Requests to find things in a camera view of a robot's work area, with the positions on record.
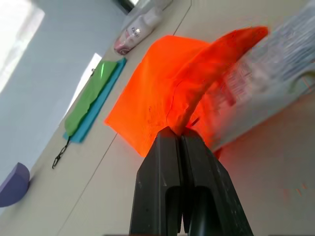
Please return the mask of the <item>green pouch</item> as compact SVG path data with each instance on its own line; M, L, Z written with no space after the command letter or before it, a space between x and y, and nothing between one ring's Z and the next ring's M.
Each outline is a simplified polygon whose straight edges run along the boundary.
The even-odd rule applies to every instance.
M64 127L67 136L70 137L76 132L90 105L97 99L117 65L115 61L101 61L94 69L79 100L65 120Z

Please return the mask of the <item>white bottle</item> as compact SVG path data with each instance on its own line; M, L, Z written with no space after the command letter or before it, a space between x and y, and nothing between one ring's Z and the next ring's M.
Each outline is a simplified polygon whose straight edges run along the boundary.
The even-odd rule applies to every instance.
M160 20L163 10L166 9L172 2L173 0L150 0L150 9L144 15L145 22L153 24L153 22Z

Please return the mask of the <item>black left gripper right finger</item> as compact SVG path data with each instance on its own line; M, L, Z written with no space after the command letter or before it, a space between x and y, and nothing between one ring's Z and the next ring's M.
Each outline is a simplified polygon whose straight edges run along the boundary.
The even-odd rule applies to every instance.
M228 171L194 130L181 136L181 159L188 236L253 236Z

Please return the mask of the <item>blue pouch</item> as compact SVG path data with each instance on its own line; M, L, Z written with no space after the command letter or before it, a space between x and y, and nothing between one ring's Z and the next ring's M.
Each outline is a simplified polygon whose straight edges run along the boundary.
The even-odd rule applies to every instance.
M72 136L67 136L66 131L63 134L63 138L68 140L70 139L73 143L82 143L85 139L85 136L89 132L91 126L93 125L96 117L98 116L103 104L105 103L107 97L109 96L112 88L114 87L117 79L119 78L121 72L124 69L124 66L127 62L126 58L122 58L118 61L117 67L114 72L109 77L106 85L103 87L102 91L98 95L97 99L90 105L90 108L84 118L81 120L81 123L76 130L76 132Z

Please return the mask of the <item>orange pouch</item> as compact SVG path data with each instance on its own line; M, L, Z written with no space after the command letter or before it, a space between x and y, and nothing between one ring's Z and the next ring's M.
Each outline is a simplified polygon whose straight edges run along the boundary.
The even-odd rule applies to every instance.
M212 123L210 94L225 89L224 76L268 28L232 31L213 42L167 35L154 42L135 69L105 124L146 156L165 127L195 130L207 147L220 140Z

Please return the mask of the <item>purple semicircular block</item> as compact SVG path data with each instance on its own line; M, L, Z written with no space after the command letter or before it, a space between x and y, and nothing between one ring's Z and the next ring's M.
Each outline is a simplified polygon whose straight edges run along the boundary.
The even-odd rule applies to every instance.
M0 208L19 202L27 193L30 182L28 168L18 162L0 185Z

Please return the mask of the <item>clear printed plastic package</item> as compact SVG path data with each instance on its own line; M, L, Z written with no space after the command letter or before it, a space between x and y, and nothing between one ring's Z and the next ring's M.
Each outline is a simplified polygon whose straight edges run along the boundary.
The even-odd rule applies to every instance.
M315 0L249 50L212 86L211 150L217 150L315 89Z

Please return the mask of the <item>white pink Dove tube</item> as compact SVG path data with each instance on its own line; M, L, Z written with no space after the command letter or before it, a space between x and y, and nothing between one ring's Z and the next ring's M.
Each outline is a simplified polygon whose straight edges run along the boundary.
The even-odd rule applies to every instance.
M114 50L120 55L126 55L143 39L145 39L158 23L161 21L159 15L149 15L149 13L138 16L133 20L120 37L114 43Z

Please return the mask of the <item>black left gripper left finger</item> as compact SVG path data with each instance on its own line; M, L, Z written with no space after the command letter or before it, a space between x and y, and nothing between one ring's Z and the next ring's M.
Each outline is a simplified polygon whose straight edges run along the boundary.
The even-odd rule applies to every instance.
M181 190L178 138L164 128L137 171L130 236L177 236L181 229Z

